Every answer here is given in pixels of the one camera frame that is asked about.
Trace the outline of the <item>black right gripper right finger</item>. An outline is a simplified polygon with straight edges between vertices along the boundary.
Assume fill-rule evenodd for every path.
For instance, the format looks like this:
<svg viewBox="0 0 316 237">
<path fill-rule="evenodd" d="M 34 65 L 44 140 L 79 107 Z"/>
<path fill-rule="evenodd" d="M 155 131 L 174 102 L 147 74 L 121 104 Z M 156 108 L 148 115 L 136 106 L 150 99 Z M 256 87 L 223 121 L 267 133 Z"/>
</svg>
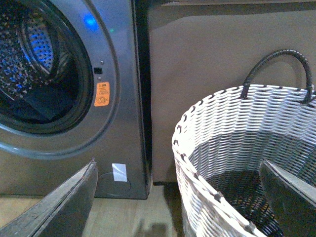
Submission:
<svg viewBox="0 0 316 237">
<path fill-rule="evenodd" d="M 269 160 L 259 176 L 265 198 L 286 237 L 316 235 L 316 188 Z"/>
</svg>

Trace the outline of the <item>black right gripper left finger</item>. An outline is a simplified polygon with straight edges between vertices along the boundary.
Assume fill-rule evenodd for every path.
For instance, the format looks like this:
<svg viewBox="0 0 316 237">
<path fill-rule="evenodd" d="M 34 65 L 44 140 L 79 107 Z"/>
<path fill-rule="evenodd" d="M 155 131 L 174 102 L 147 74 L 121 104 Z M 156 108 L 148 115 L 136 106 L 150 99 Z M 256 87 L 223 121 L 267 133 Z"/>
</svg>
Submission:
<svg viewBox="0 0 316 237">
<path fill-rule="evenodd" d="M 94 160 L 0 229 L 2 237 L 80 237 L 98 181 Z"/>
</svg>

